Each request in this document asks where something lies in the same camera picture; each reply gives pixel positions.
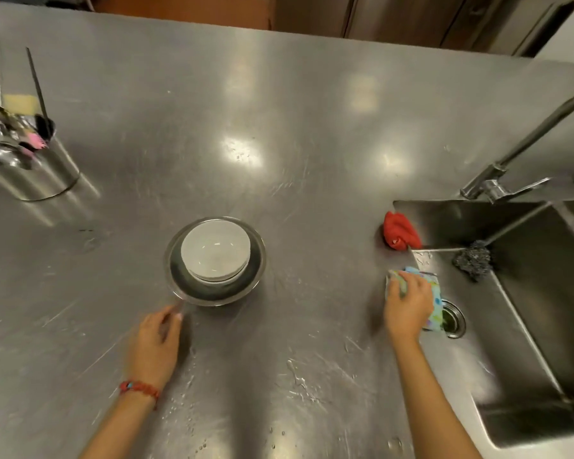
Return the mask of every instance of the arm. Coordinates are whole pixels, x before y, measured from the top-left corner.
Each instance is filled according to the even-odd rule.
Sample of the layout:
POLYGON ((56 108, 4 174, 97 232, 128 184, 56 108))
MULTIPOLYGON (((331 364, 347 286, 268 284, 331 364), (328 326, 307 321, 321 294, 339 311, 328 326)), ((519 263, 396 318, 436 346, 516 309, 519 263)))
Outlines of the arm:
POLYGON ((417 275, 400 275, 408 283, 408 292, 400 298, 400 286, 392 280, 384 315, 400 370, 417 459, 482 459, 419 345, 421 328, 433 311, 431 286, 417 275))
MULTIPOLYGON (((182 316, 173 315, 172 310, 167 307, 150 314, 140 324, 130 347, 128 380, 147 383, 160 391, 166 386, 176 365, 182 322, 182 316), (170 319, 169 330, 162 341, 160 326, 165 319, 170 319)), ((79 459, 125 458, 154 406, 155 399, 144 393, 121 394, 79 459)))

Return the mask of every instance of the countertop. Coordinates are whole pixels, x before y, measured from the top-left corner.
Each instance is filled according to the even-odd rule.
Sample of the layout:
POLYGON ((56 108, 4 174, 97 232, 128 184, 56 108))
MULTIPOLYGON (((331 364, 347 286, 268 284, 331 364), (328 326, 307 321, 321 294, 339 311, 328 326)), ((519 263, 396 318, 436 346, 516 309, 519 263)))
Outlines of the countertop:
MULTIPOLYGON (((165 246, 212 215, 252 224, 268 268, 193 310, 133 456, 391 457, 399 438, 413 457, 381 312, 386 270, 414 261, 379 225, 393 200, 456 197, 574 95, 574 65, 8 4, 0 36, 4 91, 33 93, 29 46, 84 174, 41 202, 0 187, 0 459, 78 454, 130 329, 170 300, 165 246)), ((552 198, 572 173, 574 115, 504 179, 554 176, 529 195, 552 198)), ((490 444, 446 338, 422 344, 485 458, 541 456, 490 444)), ((545 444, 568 456, 574 438, 545 444)))

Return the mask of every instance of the red bracelet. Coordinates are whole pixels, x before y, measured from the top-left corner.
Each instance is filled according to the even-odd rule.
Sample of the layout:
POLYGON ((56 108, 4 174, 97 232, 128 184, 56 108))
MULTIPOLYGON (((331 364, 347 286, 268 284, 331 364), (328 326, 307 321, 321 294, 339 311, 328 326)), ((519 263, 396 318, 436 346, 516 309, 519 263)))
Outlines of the red bracelet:
POLYGON ((138 391, 140 393, 144 393, 147 396, 151 396, 155 399, 155 407, 157 409, 157 401, 160 400, 161 392, 152 385, 143 382, 137 382, 133 380, 127 380, 119 385, 119 394, 126 393, 128 391, 138 391))

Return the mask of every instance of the sink basin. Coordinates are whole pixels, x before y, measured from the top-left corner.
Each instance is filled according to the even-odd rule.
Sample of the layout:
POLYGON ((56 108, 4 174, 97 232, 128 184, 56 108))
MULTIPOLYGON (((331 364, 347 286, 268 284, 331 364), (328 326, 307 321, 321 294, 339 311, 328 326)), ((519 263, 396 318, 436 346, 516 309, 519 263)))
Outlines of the sink basin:
POLYGON ((499 448, 574 436, 574 201, 397 201, 419 231, 419 268, 464 314, 451 340, 489 439, 499 448), (452 266, 490 240, 493 271, 474 283, 452 266))

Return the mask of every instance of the metal bowl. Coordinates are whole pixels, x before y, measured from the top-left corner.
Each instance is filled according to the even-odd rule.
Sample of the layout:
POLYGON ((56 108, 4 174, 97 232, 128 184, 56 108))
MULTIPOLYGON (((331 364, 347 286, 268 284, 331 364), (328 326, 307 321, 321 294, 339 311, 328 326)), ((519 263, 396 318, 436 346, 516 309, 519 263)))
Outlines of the metal bowl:
POLYGON ((246 296, 260 282, 266 268, 264 240, 249 224, 233 217, 206 217, 197 220, 176 233, 168 243, 164 254, 164 271, 173 293, 197 306, 222 306, 246 296), (180 245, 187 234, 204 222, 228 220, 242 227, 251 240, 251 257, 238 279, 225 285, 206 285, 196 280, 187 270, 180 255, 180 245))

